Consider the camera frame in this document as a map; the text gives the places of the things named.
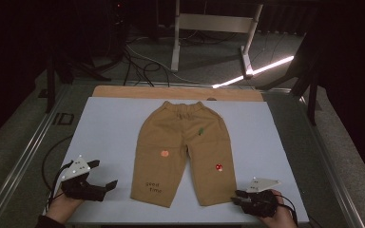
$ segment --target person's right hand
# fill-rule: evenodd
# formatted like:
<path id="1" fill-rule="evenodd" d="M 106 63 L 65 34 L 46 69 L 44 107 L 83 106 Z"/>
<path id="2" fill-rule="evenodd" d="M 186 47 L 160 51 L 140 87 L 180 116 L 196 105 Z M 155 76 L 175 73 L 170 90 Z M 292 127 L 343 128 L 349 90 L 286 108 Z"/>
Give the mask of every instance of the person's right hand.
<path id="1" fill-rule="evenodd" d="M 277 190 L 271 189 L 272 193 L 274 195 L 281 196 L 281 193 Z M 276 197 L 278 200 L 278 203 L 284 204 L 282 197 Z M 277 212 L 275 215 L 270 218 L 261 218 L 259 217 L 259 220 L 261 220 L 265 225 L 267 225 L 269 228 L 296 228 L 296 224 L 293 221 L 292 214 L 287 208 L 278 206 Z"/>

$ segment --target khaki children's pants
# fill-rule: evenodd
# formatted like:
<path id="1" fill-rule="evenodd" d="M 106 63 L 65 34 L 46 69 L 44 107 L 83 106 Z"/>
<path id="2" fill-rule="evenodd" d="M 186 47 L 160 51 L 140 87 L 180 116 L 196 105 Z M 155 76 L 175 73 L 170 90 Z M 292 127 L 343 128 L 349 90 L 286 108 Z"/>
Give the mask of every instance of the khaki children's pants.
<path id="1" fill-rule="evenodd" d="M 235 195 L 230 138 L 223 119 L 201 102 L 164 104 L 144 122 L 137 143 L 131 197 L 170 207 L 187 154 L 202 206 Z"/>

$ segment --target pant leg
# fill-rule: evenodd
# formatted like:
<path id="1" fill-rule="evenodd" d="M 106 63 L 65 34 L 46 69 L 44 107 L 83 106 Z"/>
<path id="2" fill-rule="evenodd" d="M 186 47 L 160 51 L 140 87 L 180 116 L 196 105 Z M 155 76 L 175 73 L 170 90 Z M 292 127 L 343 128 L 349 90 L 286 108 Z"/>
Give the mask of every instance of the pant leg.
<path id="1" fill-rule="evenodd" d="M 185 138 L 202 206 L 231 201 L 237 190 L 230 137 L 222 117 L 204 107 L 189 118 Z"/>
<path id="2" fill-rule="evenodd" d="M 186 162 L 181 126 L 181 119 L 164 105 L 146 119 L 137 142 L 132 199 L 171 206 Z"/>

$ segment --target human hand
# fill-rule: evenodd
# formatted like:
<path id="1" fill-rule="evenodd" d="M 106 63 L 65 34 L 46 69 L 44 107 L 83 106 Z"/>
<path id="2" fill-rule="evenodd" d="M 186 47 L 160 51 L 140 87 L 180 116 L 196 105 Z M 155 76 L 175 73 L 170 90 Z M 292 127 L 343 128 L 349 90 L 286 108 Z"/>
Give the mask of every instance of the human hand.
<path id="1" fill-rule="evenodd" d="M 46 217 L 54 219 L 61 224 L 65 224 L 83 202 L 84 200 L 82 199 L 67 197 L 60 186 L 46 213 Z"/>
<path id="2" fill-rule="evenodd" d="M 274 195 L 281 196 L 281 193 L 277 190 L 271 189 L 272 193 Z M 284 204 L 283 198 L 276 196 L 278 203 Z M 272 218 L 261 218 L 259 217 L 259 220 L 261 220 L 265 225 L 267 225 L 269 228 L 296 228 L 296 224 L 293 221 L 292 215 L 290 214 L 290 211 L 287 208 L 278 206 L 277 212 L 274 214 Z"/>

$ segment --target gray carpet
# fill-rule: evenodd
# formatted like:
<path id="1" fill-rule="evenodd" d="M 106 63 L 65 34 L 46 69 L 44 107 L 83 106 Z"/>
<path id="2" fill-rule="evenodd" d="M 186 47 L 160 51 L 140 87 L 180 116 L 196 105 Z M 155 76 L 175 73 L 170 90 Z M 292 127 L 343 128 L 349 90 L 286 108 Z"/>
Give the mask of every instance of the gray carpet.
<path id="1" fill-rule="evenodd" d="M 210 32 L 209 35 L 222 39 L 229 34 Z M 236 35 L 219 44 L 182 47 L 178 73 L 173 74 L 163 70 L 162 67 L 158 69 L 156 65 L 151 65 L 147 69 L 153 71 L 147 71 L 146 77 L 155 86 L 167 86 L 167 81 L 172 86 L 211 86 L 226 82 L 242 75 L 238 53 L 239 46 L 244 44 L 245 40 L 244 35 Z M 301 40 L 302 37 L 295 35 L 266 36 L 257 33 L 250 48 L 253 68 L 257 69 L 288 55 L 294 55 Z M 162 38 L 159 41 L 142 38 L 129 45 L 127 50 L 133 56 L 140 58 L 144 56 L 169 67 L 172 44 L 171 38 Z M 140 67 L 151 63 L 142 59 L 133 60 Z M 107 62 L 106 58 L 95 59 L 97 65 Z M 249 86 L 268 86 L 284 75 L 286 68 L 287 66 L 278 67 L 263 73 L 256 80 L 240 81 L 230 87 L 241 89 Z M 23 152 L 33 151 L 33 157 L 27 160 L 24 174 L 15 182 L 10 196 L 7 197 L 8 200 L 5 200 L 2 208 L 4 210 L 0 213 L 0 227 L 32 227 L 35 224 L 38 215 L 43 212 L 48 195 L 41 176 L 44 157 L 50 151 L 46 163 L 46 176 L 48 180 L 52 180 L 70 143 L 68 137 L 74 132 L 86 99 L 94 87 L 121 85 L 127 69 L 127 60 L 123 59 L 114 68 L 103 72 L 104 76 L 112 79 L 108 83 L 93 80 L 77 70 L 74 72 L 77 76 L 72 85 L 60 85 L 57 80 L 57 93 L 63 92 L 63 96 L 58 99 L 58 105 L 53 112 L 74 115 L 72 124 L 53 123 L 54 115 L 50 117 L 45 114 L 47 100 L 38 98 L 40 90 L 46 87 L 45 73 L 37 78 L 35 91 L 0 130 L 0 189 L 7 187 L 4 184 L 10 182 L 10 179 L 8 181 L 6 179 L 10 177 L 10 171 Z M 148 82 L 141 77 L 142 75 L 139 76 L 132 67 L 126 84 L 147 86 Z M 274 87 L 290 88 L 295 81 L 296 79 L 290 79 L 279 82 Z M 301 224 L 301 227 L 318 227 L 318 224 L 322 227 L 350 227 L 347 224 L 347 217 L 344 216 L 348 212 L 343 212 L 341 203 L 338 203 L 340 198 L 332 187 L 330 174 L 326 172 L 318 140 L 323 142 L 323 149 L 327 150 L 340 183 L 344 185 L 365 225 L 365 166 L 330 106 L 324 89 L 320 88 L 317 95 L 319 103 L 316 112 L 317 127 L 309 125 L 304 116 L 305 106 L 287 91 L 288 89 L 273 89 L 262 94 L 273 113 L 282 144 L 310 216 L 311 224 Z M 33 135 L 38 133 L 36 129 L 41 126 L 43 120 L 48 120 L 47 131 L 44 132 L 40 142 L 34 143 L 35 149 L 30 149 L 28 144 L 32 142 Z"/>

